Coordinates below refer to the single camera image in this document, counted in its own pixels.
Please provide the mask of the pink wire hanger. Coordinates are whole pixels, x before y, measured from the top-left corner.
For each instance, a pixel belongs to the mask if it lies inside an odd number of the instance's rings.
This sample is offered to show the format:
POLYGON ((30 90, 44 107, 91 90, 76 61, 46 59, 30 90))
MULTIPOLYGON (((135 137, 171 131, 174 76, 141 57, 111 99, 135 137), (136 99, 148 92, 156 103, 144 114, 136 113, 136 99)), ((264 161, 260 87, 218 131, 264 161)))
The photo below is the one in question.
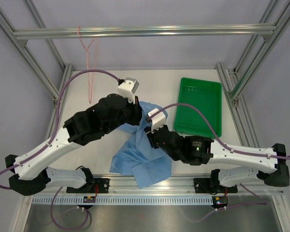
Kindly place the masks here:
MULTIPOLYGON (((88 45, 85 45, 83 39, 82 39, 82 36, 80 34, 80 29, 81 27, 78 26, 77 27, 77 36, 78 36, 78 39, 86 53, 86 68, 87 70, 89 70, 90 68, 92 69, 95 69, 96 67, 96 61, 97 61, 97 50, 98 50, 98 46, 99 46, 99 40, 98 39, 92 39, 90 41, 90 43, 88 45), (89 55, 89 52, 90 52, 90 48, 92 47, 92 45, 94 45, 94 53, 93 53, 93 62, 92 62, 92 65, 90 66, 90 55, 89 55)), ((89 74, 87 73, 87 84, 88 84, 88 102, 89 104, 92 103, 92 99, 93 99, 93 84, 94 84, 94 76, 95 74, 89 74)))

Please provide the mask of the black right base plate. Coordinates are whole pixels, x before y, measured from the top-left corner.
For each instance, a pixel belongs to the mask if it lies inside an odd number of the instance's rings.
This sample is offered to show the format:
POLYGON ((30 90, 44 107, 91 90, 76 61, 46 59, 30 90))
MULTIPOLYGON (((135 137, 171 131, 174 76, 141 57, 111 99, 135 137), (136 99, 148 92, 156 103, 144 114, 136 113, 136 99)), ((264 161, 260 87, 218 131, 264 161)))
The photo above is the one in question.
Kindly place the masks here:
POLYGON ((210 178, 194 178, 193 179, 195 193, 208 193, 211 195, 216 195, 218 193, 238 193, 237 186, 234 187, 222 187, 216 186, 212 187, 210 185, 210 178))

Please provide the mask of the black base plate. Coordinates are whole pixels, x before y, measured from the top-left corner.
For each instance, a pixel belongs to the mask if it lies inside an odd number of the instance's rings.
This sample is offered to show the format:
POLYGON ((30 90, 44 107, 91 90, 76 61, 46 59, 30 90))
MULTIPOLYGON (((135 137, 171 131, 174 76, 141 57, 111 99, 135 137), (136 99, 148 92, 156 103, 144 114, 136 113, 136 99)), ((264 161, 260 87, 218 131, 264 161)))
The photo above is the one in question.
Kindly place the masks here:
POLYGON ((222 187, 216 186, 212 187, 210 185, 210 178, 194 178, 193 179, 195 193, 208 193, 211 195, 216 195, 218 193, 238 193, 237 186, 234 187, 222 187))
POLYGON ((94 178, 93 183, 85 184, 81 188, 67 187, 67 193, 100 193, 109 192, 109 178, 94 178))

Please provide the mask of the green plastic tray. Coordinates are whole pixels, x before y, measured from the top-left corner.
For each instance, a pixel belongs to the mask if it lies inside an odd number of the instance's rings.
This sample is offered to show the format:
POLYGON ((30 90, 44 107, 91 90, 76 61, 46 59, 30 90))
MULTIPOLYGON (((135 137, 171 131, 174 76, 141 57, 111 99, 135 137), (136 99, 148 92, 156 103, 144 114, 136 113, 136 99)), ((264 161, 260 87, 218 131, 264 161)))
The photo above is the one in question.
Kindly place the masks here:
MULTIPOLYGON (((218 137, 222 134, 222 85, 219 82, 192 78, 181 78, 179 103, 197 108, 210 123, 218 137)), ((187 135, 199 135, 214 138, 212 131, 203 118, 187 106, 176 109, 174 130, 187 135)))

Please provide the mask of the aluminium right frame post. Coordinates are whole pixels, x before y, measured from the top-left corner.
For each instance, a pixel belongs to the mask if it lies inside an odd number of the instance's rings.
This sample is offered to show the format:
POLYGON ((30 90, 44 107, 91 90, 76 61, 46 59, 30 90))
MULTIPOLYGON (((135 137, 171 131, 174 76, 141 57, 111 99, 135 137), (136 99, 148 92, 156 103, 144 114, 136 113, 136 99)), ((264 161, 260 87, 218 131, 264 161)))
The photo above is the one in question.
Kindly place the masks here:
POLYGON ((216 64, 216 71, 222 84, 236 132, 240 143, 248 144, 256 140, 256 131, 243 96, 245 87, 257 74, 275 45, 290 25, 290 0, 269 1, 261 23, 273 20, 274 30, 271 35, 253 35, 248 40, 239 60, 233 68, 228 69, 223 62, 216 64))

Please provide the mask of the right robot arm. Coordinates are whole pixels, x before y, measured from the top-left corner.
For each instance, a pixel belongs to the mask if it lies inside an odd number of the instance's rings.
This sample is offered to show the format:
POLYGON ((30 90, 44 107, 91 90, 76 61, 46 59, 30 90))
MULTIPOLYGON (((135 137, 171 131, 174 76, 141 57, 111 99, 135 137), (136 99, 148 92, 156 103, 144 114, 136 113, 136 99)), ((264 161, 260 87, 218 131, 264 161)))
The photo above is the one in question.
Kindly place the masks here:
POLYGON ((202 136, 184 137, 169 131, 167 125, 157 130, 146 127, 145 134, 154 149, 161 149, 174 161, 191 166, 216 163, 234 165, 232 169, 211 171, 209 186, 215 192, 254 181, 263 181, 272 187, 290 185, 283 144, 274 144, 270 148, 233 146, 227 149, 218 140, 202 136))

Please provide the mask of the aluminium front rail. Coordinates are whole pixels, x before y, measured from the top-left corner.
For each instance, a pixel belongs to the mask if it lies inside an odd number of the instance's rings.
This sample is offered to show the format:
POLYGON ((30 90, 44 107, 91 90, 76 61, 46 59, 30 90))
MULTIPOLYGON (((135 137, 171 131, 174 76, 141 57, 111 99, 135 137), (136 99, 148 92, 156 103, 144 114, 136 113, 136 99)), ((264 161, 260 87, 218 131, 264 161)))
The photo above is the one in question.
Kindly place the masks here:
MULTIPOLYGON (((195 195, 194 179, 207 176, 175 175, 146 188, 139 188, 133 176, 122 175, 94 175, 98 178, 109 179, 109 195, 195 195)), ((258 182, 243 184, 244 187, 257 195, 283 195, 284 189, 270 187, 258 182)), ((238 192, 233 195, 248 195, 249 193, 237 185, 238 192)))

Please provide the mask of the aluminium top crossbar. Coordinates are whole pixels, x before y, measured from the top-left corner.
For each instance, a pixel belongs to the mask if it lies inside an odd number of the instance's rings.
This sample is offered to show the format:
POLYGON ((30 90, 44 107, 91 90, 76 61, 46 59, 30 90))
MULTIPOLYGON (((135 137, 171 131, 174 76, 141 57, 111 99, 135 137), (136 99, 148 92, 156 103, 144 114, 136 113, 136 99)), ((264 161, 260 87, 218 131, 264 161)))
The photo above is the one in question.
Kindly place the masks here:
POLYGON ((19 40, 104 38, 104 37, 155 37, 155 36, 208 36, 208 35, 272 35, 276 25, 267 23, 241 25, 194 25, 148 27, 96 27, 64 29, 16 29, 13 35, 19 40))

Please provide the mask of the blue shirt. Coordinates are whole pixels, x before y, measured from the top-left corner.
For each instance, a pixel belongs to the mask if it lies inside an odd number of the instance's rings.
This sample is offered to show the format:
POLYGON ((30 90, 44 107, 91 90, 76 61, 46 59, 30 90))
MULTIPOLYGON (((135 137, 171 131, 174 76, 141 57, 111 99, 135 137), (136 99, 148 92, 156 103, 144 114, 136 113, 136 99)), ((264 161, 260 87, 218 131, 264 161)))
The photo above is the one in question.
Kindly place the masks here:
POLYGON ((137 186, 142 189, 171 177, 172 159, 161 149, 151 147, 145 128, 147 114, 160 106, 141 101, 142 120, 139 126, 124 124, 118 129, 131 134, 131 137, 112 157, 110 172, 132 175, 137 186))

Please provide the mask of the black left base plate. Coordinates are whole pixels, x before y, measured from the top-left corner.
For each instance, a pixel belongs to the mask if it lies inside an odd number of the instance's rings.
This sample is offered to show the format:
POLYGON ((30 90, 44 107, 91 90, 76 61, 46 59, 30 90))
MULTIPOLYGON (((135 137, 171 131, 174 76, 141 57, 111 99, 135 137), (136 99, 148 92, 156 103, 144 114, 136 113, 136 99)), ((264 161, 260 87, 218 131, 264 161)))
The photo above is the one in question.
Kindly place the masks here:
POLYGON ((67 187, 67 193, 100 193, 109 192, 109 178, 94 178, 93 183, 85 184, 81 188, 67 187))

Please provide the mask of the aluminium frame post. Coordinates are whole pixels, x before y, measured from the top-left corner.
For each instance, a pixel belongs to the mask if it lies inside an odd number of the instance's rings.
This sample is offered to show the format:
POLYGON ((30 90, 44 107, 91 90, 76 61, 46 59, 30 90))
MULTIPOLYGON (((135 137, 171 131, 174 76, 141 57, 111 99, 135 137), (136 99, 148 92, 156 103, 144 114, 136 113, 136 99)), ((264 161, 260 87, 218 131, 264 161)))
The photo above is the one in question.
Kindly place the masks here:
POLYGON ((0 0, 0 155, 23 153, 45 138, 65 63, 54 44, 19 40, 16 29, 37 29, 31 0, 0 0))
POLYGON ((216 64, 216 71, 222 84, 236 132, 240 143, 248 144, 256 140, 256 131, 243 96, 245 87, 257 74, 275 45, 290 25, 290 0, 269 1, 261 23, 273 20, 274 30, 271 35, 253 35, 248 40, 239 60, 233 68, 228 69, 223 62, 216 64))

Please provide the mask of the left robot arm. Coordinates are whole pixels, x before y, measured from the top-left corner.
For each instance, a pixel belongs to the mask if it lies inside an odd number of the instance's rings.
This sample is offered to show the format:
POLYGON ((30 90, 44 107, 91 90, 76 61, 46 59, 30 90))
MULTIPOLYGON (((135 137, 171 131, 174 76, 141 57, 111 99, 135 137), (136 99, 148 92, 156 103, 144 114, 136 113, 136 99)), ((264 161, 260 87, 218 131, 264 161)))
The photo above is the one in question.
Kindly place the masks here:
POLYGON ((49 138, 22 156, 8 155, 5 158, 6 166, 14 173, 9 178, 10 189, 23 196, 57 187, 66 187, 71 193, 92 191, 95 180, 89 168, 63 170, 50 165, 121 125, 138 126, 141 119, 142 108, 137 97, 134 101, 118 94, 101 98, 97 104, 66 120, 54 138, 49 138))

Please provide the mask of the aluminium left frame post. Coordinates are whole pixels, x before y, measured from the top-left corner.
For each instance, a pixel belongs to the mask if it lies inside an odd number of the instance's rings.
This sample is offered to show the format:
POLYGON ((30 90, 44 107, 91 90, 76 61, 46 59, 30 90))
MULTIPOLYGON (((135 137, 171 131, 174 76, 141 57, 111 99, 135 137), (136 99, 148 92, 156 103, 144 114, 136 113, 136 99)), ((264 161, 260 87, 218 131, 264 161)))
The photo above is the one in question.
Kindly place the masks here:
POLYGON ((23 153, 45 138, 65 63, 54 44, 19 40, 16 29, 37 29, 31 0, 0 0, 0 155, 23 153))

